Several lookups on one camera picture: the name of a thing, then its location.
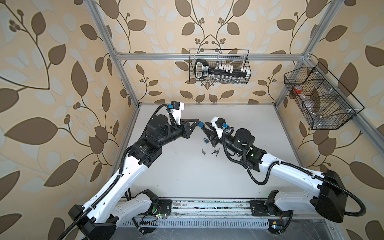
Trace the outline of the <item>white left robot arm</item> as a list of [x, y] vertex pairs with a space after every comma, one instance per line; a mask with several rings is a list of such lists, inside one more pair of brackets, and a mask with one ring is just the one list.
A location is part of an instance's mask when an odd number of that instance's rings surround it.
[[203, 126], [204, 123], [198, 119], [177, 122], [173, 114], [152, 116], [141, 137], [125, 150], [118, 170], [109, 181], [85, 204], [71, 208], [69, 215], [73, 223], [59, 239], [64, 239], [77, 227], [88, 240], [109, 240], [120, 225], [150, 212], [158, 201], [158, 196], [150, 190], [124, 203], [120, 199], [162, 154], [164, 145], [178, 138], [188, 139], [196, 127]]

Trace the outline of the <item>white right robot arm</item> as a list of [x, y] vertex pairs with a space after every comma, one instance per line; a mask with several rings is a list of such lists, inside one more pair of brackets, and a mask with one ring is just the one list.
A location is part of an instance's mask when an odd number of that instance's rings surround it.
[[199, 126], [213, 146], [223, 146], [231, 162], [240, 164], [248, 173], [252, 170], [265, 173], [265, 179], [257, 181], [257, 185], [266, 185], [270, 176], [275, 176], [302, 189], [297, 193], [272, 191], [265, 202], [272, 215], [299, 211], [317, 213], [335, 223], [343, 222], [348, 196], [335, 172], [327, 171], [324, 174], [282, 161], [255, 147], [255, 137], [247, 129], [235, 131], [226, 123], [217, 126], [206, 122]]

